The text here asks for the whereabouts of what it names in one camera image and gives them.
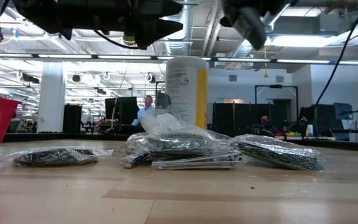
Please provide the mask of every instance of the workbench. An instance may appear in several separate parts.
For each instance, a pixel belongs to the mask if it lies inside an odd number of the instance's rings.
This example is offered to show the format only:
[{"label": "workbench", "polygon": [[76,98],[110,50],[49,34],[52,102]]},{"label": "workbench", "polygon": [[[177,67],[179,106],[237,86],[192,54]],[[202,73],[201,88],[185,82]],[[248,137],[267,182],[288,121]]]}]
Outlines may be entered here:
[{"label": "workbench", "polygon": [[[0,156],[39,146],[116,150],[123,143],[3,143]],[[86,166],[0,162],[0,224],[358,224],[358,152],[320,150],[325,174],[255,160],[233,170],[123,169],[118,152]]]}]

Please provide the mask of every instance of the desk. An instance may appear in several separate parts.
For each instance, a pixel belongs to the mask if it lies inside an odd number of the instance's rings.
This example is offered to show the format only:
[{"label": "desk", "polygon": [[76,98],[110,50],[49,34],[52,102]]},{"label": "desk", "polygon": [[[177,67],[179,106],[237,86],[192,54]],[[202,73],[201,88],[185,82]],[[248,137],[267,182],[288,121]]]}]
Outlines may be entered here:
[{"label": "desk", "polygon": [[[121,144],[3,143],[0,156],[38,146]],[[78,167],[0,163],[0,224],[358,223],[358,152],[321,150],[325,174],[254,160],[233,170],[122,169],[117,152]]]}]

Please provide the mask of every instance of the white column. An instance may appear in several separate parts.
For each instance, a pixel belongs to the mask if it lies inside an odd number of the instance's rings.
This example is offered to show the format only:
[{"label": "white column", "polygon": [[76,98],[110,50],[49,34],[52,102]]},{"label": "white column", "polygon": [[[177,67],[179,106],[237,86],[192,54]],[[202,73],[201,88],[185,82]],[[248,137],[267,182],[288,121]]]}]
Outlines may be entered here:
[{"label": "white column", "polygon": [[67,75],[61,62],[44,62],[37,132],[63,131]]}]

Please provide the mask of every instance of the clear plastic bag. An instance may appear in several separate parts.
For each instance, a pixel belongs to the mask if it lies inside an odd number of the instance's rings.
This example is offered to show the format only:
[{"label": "clear plastic bag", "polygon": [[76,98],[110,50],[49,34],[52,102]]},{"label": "clear plastic bag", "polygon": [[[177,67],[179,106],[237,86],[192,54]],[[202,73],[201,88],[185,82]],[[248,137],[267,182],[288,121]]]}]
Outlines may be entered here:
[{"label": "clear plastic bag", "polygon": [[12,161],[17,166],[26,167],[73,166],[98,162],[99,156],[111,153],[112,150],[79,146],[38,147],[0,157],[0,162]]},{"label": "clear plastic bag", "polygon": [[223,142],[220,142],[219,146],[216,147],[220,147],[220,150],[218,152],[212,152],[208,156],[175,160],[156,159],[153,161],[152,167],[160,170],[231,169],[239,162],[249,162],[248,157],[243,156],[240,151],[231,148]]},{"label": "clear plastic bag", "polygon": [[[168,162],[170,166],[175,166],[178,161],[181,169],[199,169],[200,166],[212,169],[212,163],[215,164],[216,169],[222,169],[223,164],[230,164],[232,167],[239,162],[240,157],[232,155],[241,153],[230,144],[210,140],[204,135],[187,133],[185,130],[167,134],[137,134],[128,139],[124,150],[127,156],[122,160],[121,165],[126,168],[135,167],[144,161],[156,161],[154,164]],[[194,167],[194,161],[204,163]]]},{"label": "clear plastic bag", "polygon": [[326,160],[320,151],[266,136],[246,134],[227,140],[245,155],[298,170],[323,172]]}]

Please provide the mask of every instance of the person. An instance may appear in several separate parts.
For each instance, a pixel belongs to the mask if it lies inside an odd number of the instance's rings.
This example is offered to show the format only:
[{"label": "person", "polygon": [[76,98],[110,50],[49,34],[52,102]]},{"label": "person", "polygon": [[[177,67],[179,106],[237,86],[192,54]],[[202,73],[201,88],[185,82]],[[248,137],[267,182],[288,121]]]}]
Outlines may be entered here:
[{"label": "person", "polygon": [[266,125],[270,124],[269,117],[266,114],[261,115],[259,120],[260,120],[260,124],[262,124],[262,125],[266,126]]},{"label": "person", "polygon": [[277,128],[271,124],[270,119],[266,114],[260,115],[259,120],[260,120],[260,126],[262,127],[262,130],[267,130],[267,131],[271,132],[272,134],[278,133]]},{"label": "person", "polygon": [[132,126],[138,126],[140,124],[140,120],[142,119],[146,111],[154,109],[152,103],[153,103],[153,98],[150,95],[147,95],[144,98],[144,108],[140,109],[137,112],[137,119],[135,119],[134,122],[132,122]]}]

